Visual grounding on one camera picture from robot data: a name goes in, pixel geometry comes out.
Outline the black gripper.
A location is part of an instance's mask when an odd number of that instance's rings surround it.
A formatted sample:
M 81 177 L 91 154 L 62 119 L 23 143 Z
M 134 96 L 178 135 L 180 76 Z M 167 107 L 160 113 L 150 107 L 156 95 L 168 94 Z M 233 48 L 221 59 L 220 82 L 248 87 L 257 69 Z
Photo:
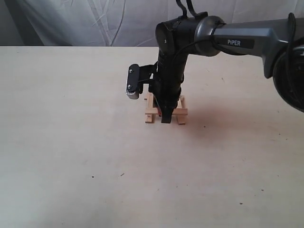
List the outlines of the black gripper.
M 149 79 L 149 92 L 153 94 L 153 107 L 157 109 L 158 116 L 161 117 L 161 123 L 170 124 L 174 109 L 178 105 L 181 95 L 181 77 L 152 76 Z

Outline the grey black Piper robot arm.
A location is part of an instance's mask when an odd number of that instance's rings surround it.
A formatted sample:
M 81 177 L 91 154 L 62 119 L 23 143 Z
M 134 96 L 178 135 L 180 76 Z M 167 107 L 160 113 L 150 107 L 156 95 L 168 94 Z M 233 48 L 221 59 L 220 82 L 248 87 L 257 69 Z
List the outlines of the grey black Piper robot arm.
M 286 19 L 232 24 L 217 16 L 175 19 L 158 24 L 156 38 L 158 61 L 149 90 L 162 123 L 171 122 L 177 107 L 189 55 L 260 57 L 265 78 L 273 79 L 281 98 L 304 109 L 304 20 L 293 13 Z

